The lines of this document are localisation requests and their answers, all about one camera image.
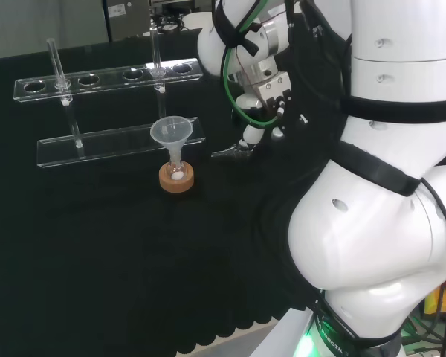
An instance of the yellow object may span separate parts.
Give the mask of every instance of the yellow object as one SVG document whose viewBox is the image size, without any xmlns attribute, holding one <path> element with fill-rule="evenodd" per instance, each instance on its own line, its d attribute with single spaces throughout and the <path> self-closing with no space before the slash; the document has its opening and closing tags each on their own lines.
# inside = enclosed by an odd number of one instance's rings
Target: yellow object
<svg viewBox="0 0 446 357">
<path fill-rule="evenodd" d="M 426 315 L 435 315 L 436 308 L 438 307 L 438 298 L 439 298 L 439 288 L 437 288 L 434 292 L 429 294 L 424 299 L 424 313 Z M 443 293 L 443 302 L 441 307 L 441 312 L 446 312 L 446 290 Z"/>
</svg>

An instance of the funnel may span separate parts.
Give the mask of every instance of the funnel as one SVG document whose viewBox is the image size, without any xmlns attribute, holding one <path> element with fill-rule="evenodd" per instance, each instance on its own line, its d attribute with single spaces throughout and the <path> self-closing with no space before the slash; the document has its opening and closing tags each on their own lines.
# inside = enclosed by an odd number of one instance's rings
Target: funnel
<svg viewBox="0 0 446 357">
<path fill-rule="evenodd" d="M 172 180 L 185 180 L 187 167 L 181 161 L 181 148 L 192 134 L 193 124 L 183 117 L 165 117 L 157 120 L 150 128 L 150 136 L 165 146 L 170 153 L 166 172 Z"/>
</svg>

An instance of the rack hole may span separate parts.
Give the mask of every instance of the rack hole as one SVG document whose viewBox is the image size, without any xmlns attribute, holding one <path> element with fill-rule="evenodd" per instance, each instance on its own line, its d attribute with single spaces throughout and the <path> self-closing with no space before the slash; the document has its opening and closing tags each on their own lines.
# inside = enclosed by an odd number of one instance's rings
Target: rack hole
<svg viewBox="0 0 446 357">
<path fill-rule="evenodd" d="M 183 73 L 188 73 L 192 70 L 192 66 L 191 65 L 187 65 L 187 64 L 183 64 L 183 65 L 174 65 L 173 66 L 173 71 L 183 74 Z"/>
<path fill-rule="evenodd" d="M 93 86 L 99 82 L 98 76 L 84 76 L 77 80 L 81 86 Z"/>
<path fill-rule="evenodd" d="M 125 71 L 122 73 L 122 77 L 127 80 L 138 80 L 143 76 L 143 72 L 140 69 L 135 69 L 134 71 Z"/>
<path fill-rule="evenodd" d="M 43 82 L 32 82 L 28 83 L 24 89 L 28 93 L 38 93 L 39 91 L 42 91 L 45 89 L 46 85 Z"/>
</svg>

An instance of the black table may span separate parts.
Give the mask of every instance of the black table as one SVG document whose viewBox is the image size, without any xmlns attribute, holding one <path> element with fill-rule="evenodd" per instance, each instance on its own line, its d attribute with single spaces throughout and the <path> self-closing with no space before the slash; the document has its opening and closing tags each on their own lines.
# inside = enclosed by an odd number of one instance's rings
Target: black table
<svg viewBox="0 0 446 357">
<path fill-rule="evenodd" d="M 197 36 L 162 36 L 162 59 L 195 57 Z M 321 68 L 317 46 L 301 43 L 301 65 L 337 92 L 337 73 Z M 152 60 L 148 39 L 60 54 L 67 72 Z M 288 54 L 278 63 L 293 65 Z M 174 356 L 311 300 L 297 277 L 294 299 L 294 272 L 281 268 L 280 252 L 291 210 L 326 162 L 343 116 L 293 80 L 287 140 L 266 138 L 249 162 L 212 161 L 244 128 L 219 81 L 167 86 L 167 114 L 199 116 L 207 136 L 200 155 L 187 157 L 195 187 L 172 196 L 158 185 L 165 156 L 36 166 L 37 140 L 68 135 L 64 111 L 58 100 L 15 102 L 13 83 L 51 73 L 47 54 L 0 59 L 0 356 Z M 82 132 L 158 117 L 153 89 L 76 96 L 73 105 Z"/>
</svg>

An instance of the green cable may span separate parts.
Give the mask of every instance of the green cable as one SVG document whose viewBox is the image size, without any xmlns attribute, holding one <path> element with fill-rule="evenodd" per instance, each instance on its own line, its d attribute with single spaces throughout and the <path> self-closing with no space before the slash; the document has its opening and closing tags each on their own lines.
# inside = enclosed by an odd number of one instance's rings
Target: green cable
<svg viewBox="0 0 446 357">
<path fill-rule="evenodd" d="M 254 9 L 253 14 L 248 18 L 248 20 L 243 24 L 240 32 L 244 32 L 246 31 L 251 24 L 253 23 L 254 19 L 259 15 L 259 13 L 261 12 L 261 10 L 266 6 L 268 0 L 262 0 L 258 6 L 256 7 L 256 9 Z M 228 96 L 228 98 L 230 99 L 231 105 L 233 106 L 233 108 L 238 112 L 238 114 L 244 118 L 245 120 L 247 120 L 249 123 L 252 123 L 254 125 L 260 126 L 262 128 L 265 128 L 267 126 L 270 126 L 271 124 L 273 124 L 276 120 L 277 117 L 274 117 L 273 119 L 271 119 L 270 121 L 258 121 L 258 120 L 254 120 L 253 118 L 251 118 L 250 116 L 248 116 L 245 112 L 242 111 L 241 108 L 239 108 L 238 104 L 236 104 L 236 101 L 233 98 L 233 95 L 231 95 L 230 92 L 230 87 L 228 85 L 228 66 L 230 64 L 230 58 L 231 58 L 231 53 L 232 53 L 233 49 L 232 48 L 228 48 L 228 52 L 226 55 L 226 58 L 224 59 L 224 68 L 223 68 L 223 83 L 224 83 L 224 90 L 226 91 L 226 95 Z"/>
<path fill-rule="evenodd" d="M 257 126 L 261 126 L 262 128 L 270 126 L 271 124 L 273 124 L 277 120 L 277 117 L 272 118 L 270 121 L 257 121 L 257 120 L 254 120 L 253 118 L 248 116 L 245 112 L 243 112 L 241 108 L 239 108 L 238 104 L 236 104 L 236 101 L 233 98 L 233 95 L 231 95 L 230 87 L 228 86 L 228 64 L 230 63 L 231 52 L 232 52 L 232 49 L 229 48 L 228 49 L 228 53 L 226 55 L 226 58 L 224 60 L 224 69 L 223 69 L 224 90 L 226 91 L 226 95 L 230 99 L 231 105 L 238 112 L 238 114 L 241 117 L 243 117 L 245 120 L 247 120 L 248 122 L 250 122 L 250 123 L 252 123 L 254 125 L 257 125 Z"/>
</svg>

